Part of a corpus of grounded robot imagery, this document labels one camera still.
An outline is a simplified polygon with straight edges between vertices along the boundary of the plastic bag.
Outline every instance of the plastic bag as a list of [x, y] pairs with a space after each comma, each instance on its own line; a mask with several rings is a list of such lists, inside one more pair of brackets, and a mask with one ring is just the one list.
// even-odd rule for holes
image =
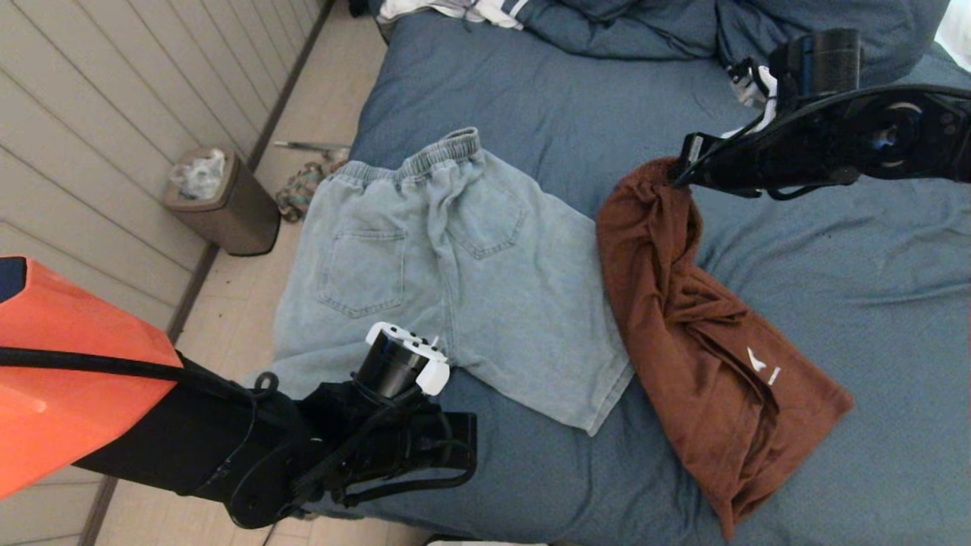
[[212, 199], [222, 182], [226, 155], [215, 148], [209, 157], [197, 157], [191, 165], [177, 164], [169, 171], [169, 181], [178, 186], [182, 199]]

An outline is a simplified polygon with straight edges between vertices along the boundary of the back pocket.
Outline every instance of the back pocket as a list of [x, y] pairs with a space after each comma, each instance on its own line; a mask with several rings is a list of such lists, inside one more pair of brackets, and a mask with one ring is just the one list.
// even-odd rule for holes
[[508, 190], [479, 179], [452, 202], [448, 233], [475, 259], [516, 244], [526, 209]]
[[339, 231], [319, 278], [320, 301], [352, 319], [401, 305], [406, 239], [404, 229]]

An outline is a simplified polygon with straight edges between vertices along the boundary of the white cloth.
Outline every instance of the white cloth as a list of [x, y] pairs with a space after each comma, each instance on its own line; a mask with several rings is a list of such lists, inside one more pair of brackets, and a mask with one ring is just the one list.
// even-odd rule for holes
[[522, 30], [514, 17], [502, 11], [503, 0], [385, 0], [378, 13], [378, 23], [390, 24], [401, 16], [418, 10], [435, 10], [455, 18], [470, 22], [488, 21], [503, 28]]

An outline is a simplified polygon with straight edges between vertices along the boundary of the trash can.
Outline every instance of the trash can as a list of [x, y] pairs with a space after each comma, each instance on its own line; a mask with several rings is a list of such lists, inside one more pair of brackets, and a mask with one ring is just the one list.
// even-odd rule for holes
[[[233, 256], [259, 256], [273, 250], [280, 230], [280, 211], [273, 197], [256, 181], [250, 169], [232, 150], [216, 148], [225, 154], [222, 180], [216, 194], [208, 199], [185, 197], [169, 183], [165, 206], [197, 233], [220, 245]], [[191, 165], [197, 158], [212, 155], [212, 148], [200, 148], [179, 159]]]

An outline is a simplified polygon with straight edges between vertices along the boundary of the elastic waistband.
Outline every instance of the elastic waistband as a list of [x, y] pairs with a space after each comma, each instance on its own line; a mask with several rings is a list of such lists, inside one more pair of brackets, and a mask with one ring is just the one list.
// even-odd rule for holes
[[468, 127], [453, 131], [435, 144], [424, 147], [417, 154], [405, 159], [397, 170], [392, 171], [372, 167], [360, 161], [350, 161], [334, 174], [350, 177], [365, 184], [376, 180], [401, 182], [407, 178], [422, 176], [431, 171], [435, 165], [445, 161], [468, 160], [481, 150], [479, 129]]

